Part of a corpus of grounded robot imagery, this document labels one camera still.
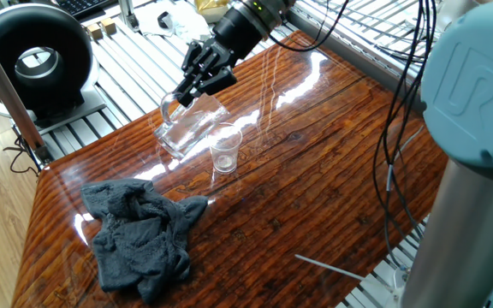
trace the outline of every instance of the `transparent glass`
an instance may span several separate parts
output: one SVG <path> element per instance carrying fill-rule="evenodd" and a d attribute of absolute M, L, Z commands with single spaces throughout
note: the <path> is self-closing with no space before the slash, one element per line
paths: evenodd
<path fill-rule="evenodd" d="M 163 124 L 155 131 L 159 144 L 173 157 L 186 154 L 218 124 L 229 117 L 229 112 L 214 97 L 203 94 L 188 108 L 180 105 L 172 115 L 169 107 L 176 94 L 167 94 L 161 102 Z"/>
<path fill-rule="evenodd" d="M 214 169 L 221 174 L 229 174 L 237 169 L 239 145 L 243 140 L 241 130 L 233 124 L 222 123 L 208 135 Z"/>

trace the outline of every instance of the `keyboard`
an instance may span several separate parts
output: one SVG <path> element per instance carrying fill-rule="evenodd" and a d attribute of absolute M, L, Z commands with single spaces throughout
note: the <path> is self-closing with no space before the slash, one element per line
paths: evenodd
<path fill-rule="evenodd" d="M 79 20 L 101 11 L 102 7 L 117 3 L 117 0 L 57 0 L 56 2 Z"/>

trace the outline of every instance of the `wooden block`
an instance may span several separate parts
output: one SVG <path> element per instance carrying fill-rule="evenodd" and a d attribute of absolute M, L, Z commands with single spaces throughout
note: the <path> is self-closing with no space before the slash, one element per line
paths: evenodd
<path fill-rule="evenodd" d="M 108 35 L 111 35 L 113 33 L 117 32 L 116 24 L 113 22 L 111 18 L 106 18 L 102 22 L 102 28 Z"/>
<path fill-rule="evenodd" d="M 90 25 L 86 29 L 89 31 L 89 35 L 91 35 L 91 37 L 95 40 L 101 39 L 104 37 L 104 35 L 102 34 L 102 28 L 100 28 L 100 26 L 96 23 L 93 23 L 92 25 Z"/>

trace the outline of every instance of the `metal grid shelf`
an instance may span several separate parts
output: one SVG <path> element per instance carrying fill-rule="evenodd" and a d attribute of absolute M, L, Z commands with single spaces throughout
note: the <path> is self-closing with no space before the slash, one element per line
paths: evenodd
<path fill-rule="evenodd" d="M 378 67 L 398 77 L 404 69 L 402 53 L 408 53 L 413 41 L 413 29 L 418 13 L 417 0 L 353 0 L 345 8 L 331 39 L 346 45 L 351 51 L 365 56 L 365 61 L 376 62 Z M 329 1 L 326 20 L 324 0 L 299 0 L 292 8 L 293 21 L 301 30 L 306 27 L 319 28 L 324 24 L 328 32 L 337 13 L 342 8 L 342 0 Z M 440 36 L 436 32 L 436 41 Z M 416 56 L 425 53 L 425 42 L 417 46 Z M 419 70 L 414 64 L 409 70 L 413 79 Z"/>

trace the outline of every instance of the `glass pitcher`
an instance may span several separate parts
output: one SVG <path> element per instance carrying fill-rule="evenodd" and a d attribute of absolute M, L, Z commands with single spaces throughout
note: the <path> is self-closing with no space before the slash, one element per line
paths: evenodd
<path fill-rule="evenodd" d="M 180 105 L 169 115 L 170 104 L 176 99 L 175 93 L 163 98 L 160 106 L 163 124 L 155 131 L 155 136 L 170 155 L 184 158 L 215 126 L 229 117 L 229 112 L 217 99 L 203 94 L 189 107 Z"/>

